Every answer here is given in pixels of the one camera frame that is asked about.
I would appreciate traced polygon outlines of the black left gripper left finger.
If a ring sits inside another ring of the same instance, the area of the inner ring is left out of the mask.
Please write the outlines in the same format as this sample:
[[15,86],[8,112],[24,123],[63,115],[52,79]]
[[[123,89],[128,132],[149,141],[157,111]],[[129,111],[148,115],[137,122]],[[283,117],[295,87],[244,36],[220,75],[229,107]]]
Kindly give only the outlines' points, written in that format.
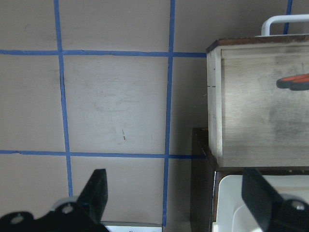
[[101,223],[107,200],[108,186],[106,170],[95,169],[81,191],[77,203],[95,223]]

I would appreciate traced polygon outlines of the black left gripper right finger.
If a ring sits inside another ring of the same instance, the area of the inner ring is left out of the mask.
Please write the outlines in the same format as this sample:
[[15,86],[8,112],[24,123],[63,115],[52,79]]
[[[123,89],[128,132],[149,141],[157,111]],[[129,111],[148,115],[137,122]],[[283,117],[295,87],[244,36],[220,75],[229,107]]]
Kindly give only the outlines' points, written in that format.
[[255,168],[243,169],[241,196],[261,230],[268,231],[283,204],[283,197]]

